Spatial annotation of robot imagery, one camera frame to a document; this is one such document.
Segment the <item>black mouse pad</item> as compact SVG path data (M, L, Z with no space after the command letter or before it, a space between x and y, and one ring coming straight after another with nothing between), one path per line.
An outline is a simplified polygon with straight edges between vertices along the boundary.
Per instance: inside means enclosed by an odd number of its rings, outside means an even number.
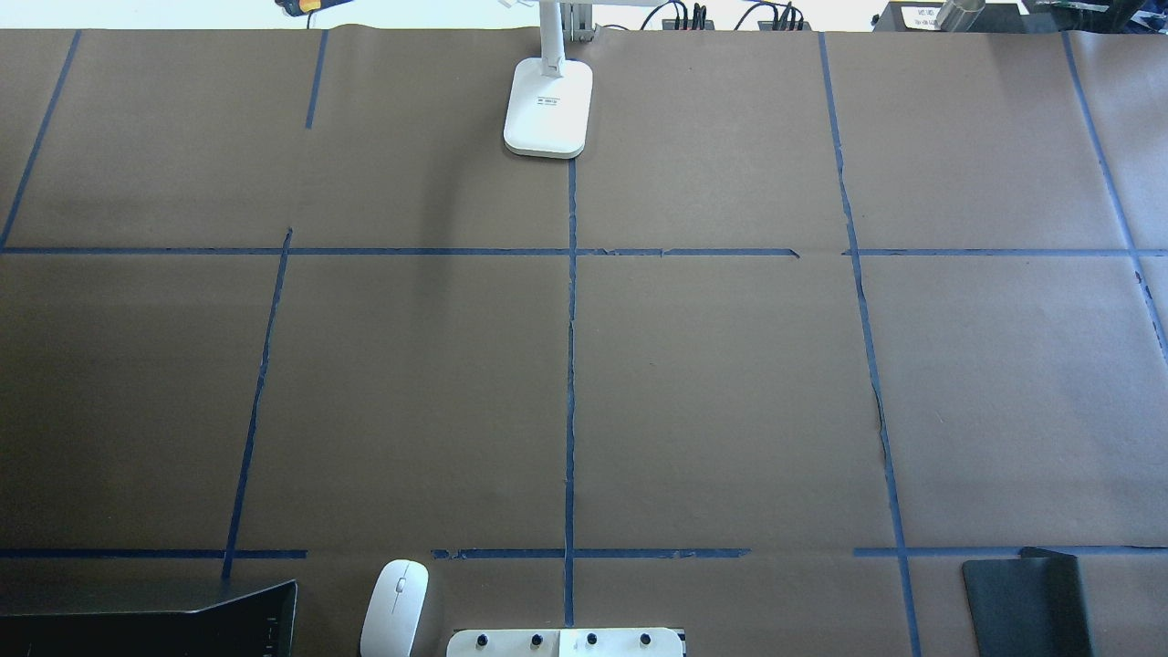
M1077 556L1023 547L961 565L980 656L1096 656Z

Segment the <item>silver metal cylinder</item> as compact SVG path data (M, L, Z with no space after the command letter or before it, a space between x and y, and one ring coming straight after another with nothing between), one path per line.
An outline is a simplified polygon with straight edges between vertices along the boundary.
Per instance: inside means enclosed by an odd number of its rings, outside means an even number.
M946 0L937 11L933 25L939 32L971 32L986 8L986 0Z

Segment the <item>grey laptop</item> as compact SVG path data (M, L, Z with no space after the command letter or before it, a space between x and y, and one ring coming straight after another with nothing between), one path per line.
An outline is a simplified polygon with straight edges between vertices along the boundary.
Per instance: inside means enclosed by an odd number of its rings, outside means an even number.
M296 579L25 585L4 593L4 656L288 656Z

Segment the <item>black box with cylinder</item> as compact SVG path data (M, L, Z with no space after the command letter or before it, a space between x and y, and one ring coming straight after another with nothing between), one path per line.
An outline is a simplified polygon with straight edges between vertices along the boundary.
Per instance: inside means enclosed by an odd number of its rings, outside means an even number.
M990 1L889 1L872 18L872 32L1026 34L1017 4Z

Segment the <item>black usb hub near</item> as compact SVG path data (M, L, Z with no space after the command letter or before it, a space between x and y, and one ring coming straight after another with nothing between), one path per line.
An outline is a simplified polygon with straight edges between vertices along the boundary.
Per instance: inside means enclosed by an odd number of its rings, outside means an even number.
M807 32L809 21L793 1L746 1L734 32Z

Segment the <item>white computer mouse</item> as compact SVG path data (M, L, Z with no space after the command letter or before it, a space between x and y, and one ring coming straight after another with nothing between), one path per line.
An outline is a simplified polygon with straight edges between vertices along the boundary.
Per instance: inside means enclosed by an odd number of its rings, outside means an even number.
M361 656L420 656L430 573L420 562L396 558L375 579L361 628Z

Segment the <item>black usb hub far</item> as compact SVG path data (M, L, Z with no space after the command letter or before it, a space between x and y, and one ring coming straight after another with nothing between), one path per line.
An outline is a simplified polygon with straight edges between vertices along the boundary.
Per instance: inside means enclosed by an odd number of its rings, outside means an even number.
M709 5L700 1L659 1L638 26L639 32L709 32L715 28Z

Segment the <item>black usb hub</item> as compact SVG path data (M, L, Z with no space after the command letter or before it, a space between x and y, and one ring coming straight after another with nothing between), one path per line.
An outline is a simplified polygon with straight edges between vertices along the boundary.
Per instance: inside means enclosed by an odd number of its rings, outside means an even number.
M746 1L734 32L807 32L809 21L793 1Z
M659 1L638 26L639 32L709 32L715 28L709 5L700 1Z

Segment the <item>brown paper table cover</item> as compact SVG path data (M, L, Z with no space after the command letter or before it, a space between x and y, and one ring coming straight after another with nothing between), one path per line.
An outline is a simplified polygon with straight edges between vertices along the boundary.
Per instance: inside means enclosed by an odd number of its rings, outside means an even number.
M975 656L961 566L1080 556L1164 655L1164 37L4 32L4 604L296 579L444 631Z

